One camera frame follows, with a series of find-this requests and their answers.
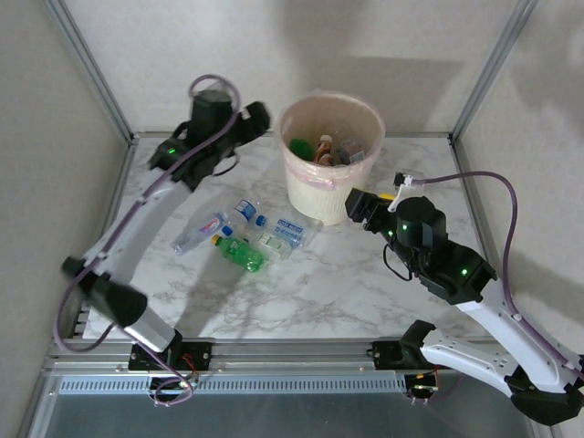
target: blue bottle cap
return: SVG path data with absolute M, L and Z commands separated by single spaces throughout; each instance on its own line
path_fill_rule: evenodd
M 234 233 L 234 230 L 232 230 L 229 226 L 224 226 L 221 231 L 223 232 L 224 235 L 226 235 L 227 237 L 229 237 L 230 235 L 232 235 Z

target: green plastic bottle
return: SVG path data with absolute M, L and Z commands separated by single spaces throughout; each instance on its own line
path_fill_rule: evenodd
M 259 271 L 264 264 L 264 255 L 241 240 L 214 235 L 211 242 L 221 250 L 223 257 L 249 272 Z

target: plastic bottle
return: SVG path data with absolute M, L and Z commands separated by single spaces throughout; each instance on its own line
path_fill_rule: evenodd
M 322 222 L 310 219 L 298 212 L 286 212 L 274 217 L 275 219 L 268 219 L 260 214 L 255 219 L 255 224 L 260 229 L 289 242 L 292 249 L 308 245 L 322 227 Z
M 270 258 L 285 259 L 292 253 L 292 246 L 287 240 L 268 231 L 246 229 L 243 238 L 250 246 L 259 249 Z
M 314 160 L 314 151 L 304 139 L 292 139 L 290 142 L 289 149 L 294 153 L 299 159 L 305 162 L 311 162 Z
M 321 166 L 332 167 L 335 165 L 335 161 L 332 158 L 332 138 L 329 135 L 322 135 L 320 137 L 320 143 L 318 144 L 317 155 L 314 157 L 313 162 L 320 164 Z
M 362 141 L 345 120 L 333 120 L 326 125 L 325 132 L 332 137 L 335 153 L 343 164 L 349 165 L 365 158 Z
M 227 207 L 223 211 L 194 216 L 171 243 L 171 247 L 177 255 L 182 256 L 218 231 L 230 236 L 235 230 L 246 226 L 255 214 L 256 208 L 242 199 L 235 208 Z
M 249 272 L 259 271 L 266 260 L 262 253 L 241 240 L 214 235 L 211 242 L 220 249 L 223 257 L 243 266 Z

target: wire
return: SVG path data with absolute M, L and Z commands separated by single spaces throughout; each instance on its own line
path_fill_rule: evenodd
M 189 365 L 189 367 L 191 367 L 191 370 L 193 371 L 193 372 L 191 372 L 189 379 L 192 379 L 194 377 L 194 375 L 196 374 L 197 375 L 196 379 L 199 380 L 199 371 L 197 371 L 197 369 L 194 367 L 193 356 L 191 356 L 191 354 L 189 354 L 189 353 L 184 353 L 182 355 L 182 359 Z
M 390 248 L 389 244 L 386 244 L 383 247 L 383 263 L 385 263 L 385 266 L 393 273 L 395 274 L 398 278 L 400 278 L 403 281 L 412 281 L 412 271 L 410 269 L 408 269 L 409 271 L 409 276 L 406 278 L 405 276 L 403 276 L 402 274 L 400 274 L 398 271 L 396 271 L 395 269 L 393 269 L 390 266 L 390 263 L 387 261 L 387 249 Z
M 440 178 L 428 178 L 424 180 L 413 180 L 412 183 L 415 185 L 424 185 L 424 184 L 434 184 L 434 183 L 443 183 L 445 181 L 457 180 L 457 179 L 464 179 L 469 177 L 475 176 L 488 176 L 491 178 L 495 178 L 499 180 L 501 183 L 505 185 L 509 194 L 511 195 L 511 223 L 509 224 L 509 231 L 507 232 L 507 238 L 505 241 L 505 248 L 503 250 L 503 292 L 505 294 L 506 302 L 511 309 L 511 312 L 515 314 L 520 314 L 519 309 L 517 308 L 515 301 L 513 299 L 513 295 L 511 294 L 511 286 L 509 281 L 509 254 L 511 251 L 511 241 L 513 240 L 513 235 L 515 233 L 516 225 L 517 225 L 517 195 L 513 184 L 503 175 L 495 172 L 489 171 L 474 171 L 474 172 L 461 172 L 461 173 L 454 173 L 452 175 L 441 176 Z M 569 360 L 564 357 L 564 355 L 556 349 L 547 339 L 545 339 L 529 322 L 525 320 L 525 318 L 521 318 L 517 321 L 517 324 L 533 339 L 544 346 L 544 349 L 547 350 L 547 353 L 556 356 L 560 361 L 563 361 L 563 366 L 570 370 L 568 367 Z M 584 381 L 584 373 L 580 370 L 575 368 L 571 369 L 574 374 L 576 374 L 580 379 Z
M 214 174 L 213 174 L 213 175 L 211 175 L 211 176 L 222 176 L 222 175 L 225 175 L 226 173 L 228 173 L 228 172 L 232 171 L 232 170 L 235 168 L 235 166 L 236 166 L 237 164 L 239 164 L 239 154 L 238 154 L 237 152 L 235 152 L 235 151 L 234 151 L 234 156 L 235 156 L 235 162 L 234 162 L 234 163 L 233 163 L 231 166 L 229 166 L 229 167 L 228 167 L 227 169 L 225 169 L 224 171 L 220 171 L 219 173 L 214 173 Z
M 189 378 L 184 377 L 179 371 L 177 371 L 175 368 L 171 367 L 168 363 L 166 363 L 164 360 L 162 360 L 158 356 L 156 351 L 154 351 L 153 349 L 148 347 L 146 344 L 144 344 L 143 342 L 141 342 L 137 338 L 133 337 L 126 330 L 122 330 L 122 331 L 130 339 L 132 339 L 136 343 L 136 345 L 140 346 L 144 351 L 146 351 L 146 353 L 148 353 L 148 355 L 151 358 L 153 358 L 156 363 L 158 363 L 162 368 L 164 368 L 165 370 L 167 370 L 168 372 L 170 372 L 170 373 L 174 374 L 174 376 L 176 376 L 176 378 L 170 378 L 167 381 L 164 381 L 164 383 L 161 383 L 159 385 L 159 387 L 156 388 L 156 391 L 154 392 L 154 395 L 152 397 L 154 399 L 155 404 L 157 404 L 157 405 L 162 404 L 164 406 L 170 407 L 170 406 L 173 406 L 175 404 L 180 404 L 180 403 L 186 402 L 191 397 L 193 397 L 193 386 L 192 386 L 191 382 L 189 381 Z M 174 400 L 161 401 L 158 398 L 161 394 L 161 391 L 164 388 L 166 388 L 167 386 L 171 386 L 171 385 L 176 384 L 176 383 L 182 383 L 183 387 L 185 388 L 185 391 Z
M 85 278 L 85 276 L 89 272 L 91 272 L 93 269 L 95 269 L 99 265 L 99 263 L 102 260 L 102 257 L 104 257 L 104 255 L 107 254 L 108 251 L 117 242 L 118 238 L 123 233 L 123 231 L 126 229 L 128 224 L 130 223 L 131 219 L 142 208 L 142 206 L 146 204 L 146 202 L 148 201 L 150 196 L 153 193 L 155 193 L 160 188 L 161 185 L 163 185 L 166 181 L 168 181 L 171 178 L 172 173 L 176 169 L 178 169 L 181 165 L 183 165 L 184 162 L 186 162 L 187 160 L 192 158 L 199 151 L 203 150 L 204 148 L 210 146 L 211 144 L 215 143 L 217 140 L 222 138 L 235 124 L 235 121 L 237 120 L 237 114 L 239 113 L 239 109 L 241 107 L 241 96 L 239 94 L 239 90 L 228 79 L 223 78 L 219 75 L 213 75 L 213 74 L 202 75 L 199 78 L 195 79 L 193 81 L 193 83 L 191 84 L 191 86 L 189 87 L 189 96 L 191 98 L 193 98 L 194 97 L 193 93 L 194 93 L 195 87 L 197 85 L 199 85 L 201 82 L 208 80 L 208 79 L 214 79 L 214 80 L 218 80 L 220 82 L 223 82 L 231 90 L 231 92 L 233 94 L 233 98 L 234 98 L 234 104 L 233 104 L 234 112 L 233 112 L 233 114 L 231 115 L 229 121 L 227 121 L 225 126 L 223 126 L 214 135 L 209 137 L 206 141 L 203 141 L 198 146 L 192 148 L 190 151 L 185 153 L 181 157 L 180 160 L 178 160 L 171 167 L 169 167 L 168 170 L 166 170 L 156 181 L 154 181 L 151 184 L 150 187 L 148 187 L 142 193 L 142 195 L 139 197 L 139 200 L 134 203 L 134 205 L 130 208 L 130 210 L 120 220 L 120 222 L 118 223 L 118 225 L 116 226 L 116 228 L 113 230 L 110 237 L 106 241 L 106 244 L 103 246 L 103 248 L 101 248 L 101 251 L 99 251 L 99 254 L 93 260 L 91 260 L 88 263 L 88 265 L 85 266 L 85 268 L 68 284 L 67 289 L 65 290 L 65 294 L 61 298 L 61 301 L 58 305 L 57 316 L 55 317 L 55 320 L 53 321 L 53 330 L 52 330 L 53 331 L 53 338 L 55 339 L 55 343 L 59 346 L 60 349 L 65 350 L 65 351 L 70 351 L 72 353 L 84 353 L 87 351 L 92 351 L 101 342 L 103 342 L 103 340 L 108 336 L 108 334 L 113 329 L 112 325 L 110 325 L 108 328 L 106 328 L 106 330 L 103 332 L 103 334 L 94 343 L 92 343 L 88 347 L 84 347 L 82 349 L 77 349 L 77 348 L 71 347 L 70 345 L 65 343 L 65 340 L 63 339 L 63 337 L 60 334 L 60 327 L 62 324 L 63 310 L 65 309 L 65 305 L 66 305 L 67 301 L 71 297 L 73 291 L 75 290 L 75 288 L 79 284 L 79 282 L 83 278 Z

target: aluminum frame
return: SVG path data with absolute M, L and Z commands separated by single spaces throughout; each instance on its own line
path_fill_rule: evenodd
M 463 110 L 458 116 L 458 120 L 453 127 L 453 144 L 462 138 L 464 132 L 470 125 L 478 108 L 483 103 L 486 93 L 491 88 L 496 75 L 499 73 L 511 48 L 519 38 L 527 20 L 531 16 L 538 0 L 519 0 L 507 19 L 501 36 L 495 43 L 478 80 L 474 84 L 468 100 L 464 104 Z
M 130 124 L 115 99 L 108 82 L 104 78 L 98 63 L 91 55 L 89 46 L 81 35 L 73 16 L 69 12 L 65 0 L 44 0 L 47 11 L 55 20 L 58 29 L 63 33 L 63 37 L 71 50 L 75 59 L 79 62 L 89 87 L 98 98 L 99 103 L 109 117 L 118 135 L 128 144 L 133 138 Z
M 327 381 L 329 376 L 336 376 L 341 379 L 376 380 L 383 377 L 400 379 L 406 373 L 421 371 L 375 370 L 367 350 L 373 340 L 379 339 L 186 339 L 196 340 L 214 344 L 210 369 L 200 372 L 202 379 L 236 378 L 253 381 L 257 376 L 310 376 L 311 380 Z M 487 337 L 465 340 L 493 351 L 502 349 Z M 71 342 L 75 347 L 83 347 L 91 341 L 79 339 Z M 129 340 L 106 341 L 86 354 L 66 353 L 52 346 L 36 385 L 36 397 L 33 398 L 36 403 L 30 406 L 18 438 L 40 438 L 45 435 L 59 396 L 58 390 L 66 378 L 100 376 L 129 381 L 140 376 L 170 376 L 165 371 L 128 371 L 131 346 Z M 456 373 L 454 370 L 443 372 Z M 553 436 L 549 428 L 535 422 L 529 424 L 537 438 Z

